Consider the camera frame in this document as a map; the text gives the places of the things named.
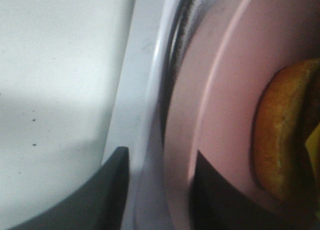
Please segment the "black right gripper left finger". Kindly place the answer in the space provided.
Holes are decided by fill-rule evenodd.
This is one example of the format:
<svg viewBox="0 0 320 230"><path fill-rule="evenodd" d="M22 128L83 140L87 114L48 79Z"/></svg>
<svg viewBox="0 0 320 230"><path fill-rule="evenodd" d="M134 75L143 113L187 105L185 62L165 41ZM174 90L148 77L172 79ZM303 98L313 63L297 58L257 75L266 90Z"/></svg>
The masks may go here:
<svg viewBox="0 0 320 230"><path fill-rule="evenodd" d="M129 149L119 146L77 191L15 229L120 229L129 185Z"/></svg>

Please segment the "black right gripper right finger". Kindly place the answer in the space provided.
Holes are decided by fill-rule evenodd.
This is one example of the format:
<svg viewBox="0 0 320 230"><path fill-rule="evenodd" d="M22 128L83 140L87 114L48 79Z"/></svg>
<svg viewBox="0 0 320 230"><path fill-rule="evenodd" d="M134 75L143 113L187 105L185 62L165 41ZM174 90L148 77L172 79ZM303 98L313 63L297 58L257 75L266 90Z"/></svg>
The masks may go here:
<svg viewBox="0 0 320 230"><path fill-rule="evenodd" d="M197 153L191 194L194 229L300 229L232 187Z"/></svg>

